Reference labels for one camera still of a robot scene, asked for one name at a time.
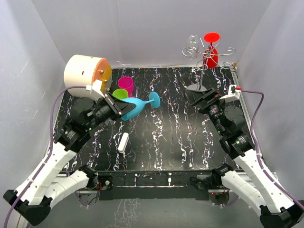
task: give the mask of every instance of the pink cup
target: pink cup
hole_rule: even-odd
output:
[[[129,97],[133,97],[132,92],[134,90],[134,84],[133,79],[131,77],[121,77],[118,80],[118,87],[120,89],[125,89],[126,91],[128,91]]]

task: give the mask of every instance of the green cup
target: green cup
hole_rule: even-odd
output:
[[[116,97],[117,99],[125,99],[129,97],[128,91],[126,91],[125,89],[116,89],[113,92],[113,96]]]

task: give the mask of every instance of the white wall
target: white wall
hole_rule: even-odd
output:
[[[60,54],[106,57],[112,66],[189,65],[189,35],[218,32],[238,62],[270,0],[32,0]]]
[[[64,87],[65,63],[30,0],[0,2],[0,224],[2,199],[41,161],[49,141],[51,104]],[[9,227],[16,227],[15,212]]]
[[[255,30],[237,73],[243,88],[265,93],[255,131],[268,166],[304,199],[304,2],[273,0]],[[245,95],[253,114],[258,95]]]

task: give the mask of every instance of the tabletop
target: tabletop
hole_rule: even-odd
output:
[[[73,171],[84,164],[97,171],[212,170],[224,162],[239,168],[221,148],[220,137],[209,117],[198,113],[184,97],[186,87],[196,83],[200,74],[194,67],[113,69],[111,92],[118,88],[119,78],[130,76],[135,97],[148,100],[149,93],[155,91],[161,106],[155,109],[147,104],[130,120],[101,124],[91,131],[91,139],[64,170]],[[206,71],[202,83],[223,95],[233,84],[233,78],[230,69],[217,67]],[[55,134],[76,99],[68,92],[64,94]],[[124,132],[130,138],[125,154],[121,154],[117,148]]]

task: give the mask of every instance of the cup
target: cup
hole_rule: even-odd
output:
[[[128,91],[126,91],[125,89],[116,89],[113,92],[113,96],[116,97],[117,99],[125,99],[129,97]]]
[[[134,90],[134,83],[131,77],[121,77],[118,80],[118,87],[120,89],[125,89],[126,91],[128,91],[129,97],[133,97],[132,92]]]

